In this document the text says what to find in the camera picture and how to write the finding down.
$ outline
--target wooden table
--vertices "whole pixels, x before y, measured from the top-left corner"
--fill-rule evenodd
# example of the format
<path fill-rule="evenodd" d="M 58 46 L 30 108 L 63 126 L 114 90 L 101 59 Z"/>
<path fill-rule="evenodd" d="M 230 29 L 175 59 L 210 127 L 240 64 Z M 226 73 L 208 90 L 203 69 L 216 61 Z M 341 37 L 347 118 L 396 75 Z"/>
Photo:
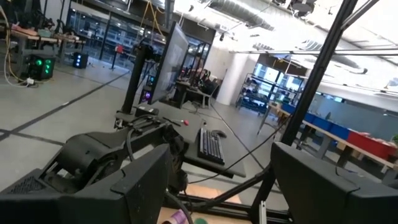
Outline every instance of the wooden table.
<path fill-rule="evenodd" d="M 281 108 L 273 105 L 272 103 L 268 104 L 267 111 L 269 111 L 270 109 L 280 111 L 281 113 L 286 114 L 287 116 L 290 116 L 290 113 L 282 110 Z M 381 163 L 385 166 L 385 168 L 383 168 L 383 169 L 386 169 L 386 174 L 382 180 L 383 182 L 389 182 L 389 181 L 392 181 L 393 179 L 395 180 L 396 177 L 398 177 L 398 173 L 396 172 L 398 170 L 397 164 L 393 164 L 389 161 L 381 159 L 380 157 L 377 157 L 374 154 L 371 154 L 370 152 L 365 151 L 364 149 L 361 149 L 360 147 L 355 146 L 354 144 L 351 144 L 351 143 L 347 142 L 346 140 L 341 139 L 338 136 L 335 136 L 334 134 L 329 133 L 328 131 L 325 131 L 324 129 L 319 128 L 307 121 L 303 120 L 303 124 L 305 124 L 305 128 L 300 137 L 300 141 L 304 141 L 308 137 L 309 131 L 311 129 L 315 129 L 316 131 L 319 131 L 320 133 L 324 134 L 321 148 L 318 150 L 317 154 L 314 155 L 315 157 L 322 159 L 323 156 L 325 156 L 328 146 L 331 144 L 332 140 L 335 140 L 338 142 L 339 149 L 343 150 L 343 152 L 341 153 L 340 158 L 337 162 L 338 166 L 344 167 L 345 164 L 347 163 L 348 159 L 356 151 L 360 154 L 363 154 L 364 156 L 368 156 L 369 158 L 373 159 L 374 161 L 378 161 L 379 163 Z"/>
<path fill-rule="evenodd" d="M 203 186 L 199 186 L 199 185 L 191 184 L 187 187 L 187 194 L 194 195 L 197 197 L 215 198 L 215 197 L 221 195 L 222 193 L 223 192 L 218 189 L 212 189 L 209 187 L 203 187 Z M 227 202 L 241 203 L 241 201 L 237 195 L 228 199 Z M 176 209 L 162 208 L 159 213 L 157 223 L 161 224 L 164 220 L 171 217 L 176 211 L 177 211 Z M 205 219 L 208 222 L 208 224 L 251 224 L 251 222 L 246 221 L 246 220 L 237 220 L 237 219 L 233 219 L 233 218 L 219 217 L 219 216 L 215 216 L 215 215 L 207 215 L 207 214 L 194 212 L 192 214 L 192 220 L 195 221 L 197 218 Z"/>

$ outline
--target storage bin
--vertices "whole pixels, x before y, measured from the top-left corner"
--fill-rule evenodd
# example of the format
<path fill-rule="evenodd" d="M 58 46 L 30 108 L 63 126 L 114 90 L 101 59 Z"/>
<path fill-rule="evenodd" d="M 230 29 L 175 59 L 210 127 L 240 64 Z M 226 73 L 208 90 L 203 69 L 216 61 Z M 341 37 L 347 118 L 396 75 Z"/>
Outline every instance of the storage bin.
<path fill-rule="evenodd" d="M 347 140 L 351 131 L 348 128 L 332 123 L 329 132 L 341 139 Z"/>
<path fill-rule="evenodd" d="M 377 142 L 366 136 L 362 136 L 354 131 L 350 131 L 347 141 L 360 149 L 363 149 L 371 154 L 387 160 L 389 155 L 396 152 L 396 148 L 387 146 L 381 142 Z"/>
<path fill-rule="evenodd" d="M 292 114 L 296 110 L 296 107 L 294 107 L 292 105 L 288 105 L 287 103 L 283 103 L 282 104 L 282 110 Z"/>
<path fill-rule="evenodd" d="M 329 131 L 331 128 L 331 122 L 329 122 L 323 118 L 320 118 L 318 116 L 315 116 L 315 119 L 313 120 L 312 124 L 318 128 L 325 130 L 325 131 Z"/>

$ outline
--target computer monitor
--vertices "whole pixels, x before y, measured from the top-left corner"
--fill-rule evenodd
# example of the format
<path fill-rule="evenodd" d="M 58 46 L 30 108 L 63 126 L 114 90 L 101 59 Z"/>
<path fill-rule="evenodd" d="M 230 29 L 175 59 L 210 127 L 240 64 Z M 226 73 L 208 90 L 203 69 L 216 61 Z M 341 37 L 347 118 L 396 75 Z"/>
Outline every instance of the computer monitor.
<path fill-rule="evenodd" d="M 181 27 L 173 22 L 148 104 L 159 101 L 173 90 L 175 81 L 181 72 L 188 45 L 187 36 Z"/>

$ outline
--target computer mouse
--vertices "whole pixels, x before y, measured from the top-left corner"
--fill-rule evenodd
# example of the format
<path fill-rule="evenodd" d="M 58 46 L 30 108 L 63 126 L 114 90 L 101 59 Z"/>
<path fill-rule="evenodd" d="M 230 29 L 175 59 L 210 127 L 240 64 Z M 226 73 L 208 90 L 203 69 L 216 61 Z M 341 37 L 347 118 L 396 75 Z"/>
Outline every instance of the computer mouse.
<path fill-rule="evenodd" d="M 214 134 L 217 134 L 217 135 L 218 135 L 219 137 L 221 137 L 221 138 L 226 138 L 226 134 L 225 134 L 224 131 L 212 130 L 211 132 L 214 133 Z"/>

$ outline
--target gray floor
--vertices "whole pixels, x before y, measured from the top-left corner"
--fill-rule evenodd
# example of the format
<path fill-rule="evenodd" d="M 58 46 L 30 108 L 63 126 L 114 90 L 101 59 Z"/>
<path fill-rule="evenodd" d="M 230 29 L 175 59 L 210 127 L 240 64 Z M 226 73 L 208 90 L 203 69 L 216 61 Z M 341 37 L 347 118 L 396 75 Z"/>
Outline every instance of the gray floor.
<path fill-rule="evenodd" d="M 77 70 L 57 65 L 53 81 L 38 88 L 6 86 L 0 77 L 0 190 L 34 168 L 43 167 L 60 149 L 60 145 L 75 134 L 89 131 L 112 131 L 114 113 L 120 109 L 129 81 L 123 68 L 109 69 L 108 63 L 94 61 L 94 67 Z M 184 110 L 194 110 L 189 103 Z M 240 155 L 265 140 L 273 132 L 264 128 L 257 136 L 260 117 L 256 113 L 215 103 L 210 110 L 199 109 L 208 129 L 224 129 L 231 141 L 236 141 Z M 264 167 L 269 162 L 271 142 L 263 145 L 254 157 Z M 228 190 L 261 171 L 252 156 L 243 160 L 247 177 L 218 177 L 200 185 Z M 212 172 L 184 164 L 189 181 L 214 175 Z M 259 185 L 239 194 L 250 205 Z M 267 201 L 269 208 L 286 210 L 287 204 L 274 187 Z"/>

